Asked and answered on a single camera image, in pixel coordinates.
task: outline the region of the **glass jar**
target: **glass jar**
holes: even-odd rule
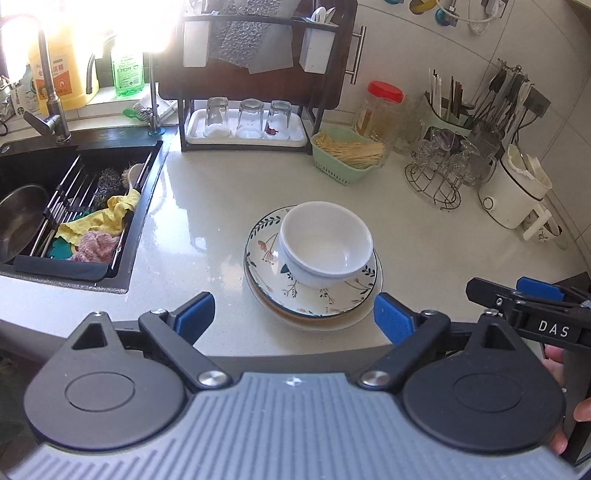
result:
[[[409,101],[407,97],[404,103],[406,104],[405,116],[398,128],[392,149],[396,153],[407,157],[421,140],[421,134],[426,124],[425,109],[431,107],[428,102],[424,101],[424,95],[421,95],[415,102]]]
[[[386,82],[369,82],[363,105],[353,120],[353,130],[362,137],[384,144],[384,165],[389,157],[399,126],[404,119],[404,94]]]

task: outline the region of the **blue gripper pad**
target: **blue gripper pad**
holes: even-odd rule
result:
[[[545,283],[533,278],[521,277],[517,280],[515,285],[517,291],[529,295],[530,297],[538,297],[540,299],[552,300],[552,301],[563,301],[564,293],[554,285]]]
[[[185,341],[194,344],[213,322],[216,301],[208,291],[201,292],[182,307],[172,312],[173,330]]]
[[[374,322],[394,346],[401,344],[414,332],[412,311],[388,293],[380,293],[375,297]]]

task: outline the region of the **black sink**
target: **black sink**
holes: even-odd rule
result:
[[[161,137],[150,137],[147,127],[112,127],[72,132],[71,140],[59,146],[52,138],[34,137],[0,147],[0,199],[30,183],[42,185],[51,197],[37,235],[17,257],[0,264],[0,275],[126,292],[145,216],[176,131],[177,127],[167,127]],[[101,172],[111,168],[121,175],[138,163],[146,164],[135,186],[141,198],[135,212],[128,212],[124,219],[124,232],[111,261],[91,264],[49,258],[57,225],[88,210]]]

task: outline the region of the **red lid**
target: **red lid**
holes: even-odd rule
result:
[[[385,98],[386,100],[396,103],[402,103],[402,100],[404,99],[404,94],[401,89],[394,85],[390,85],[389,83],[380,82],[379,80],[369,82],[368,92],[376,97]]]

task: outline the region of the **cabinet handle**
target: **cabinet handle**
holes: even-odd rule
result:
[[[361,54],[363,53],[363,44],[365,43],[365,33],[367,27],[361,25],[359,33],[353,32],[352,36],[359,39],[357,43],[357,50],[355,50],[355,59],[353,61],[353,70],[345,70],[345,75],[351,75],[351,85],[357,83],[357,75],[359,74],[359,63],[361,62]]]

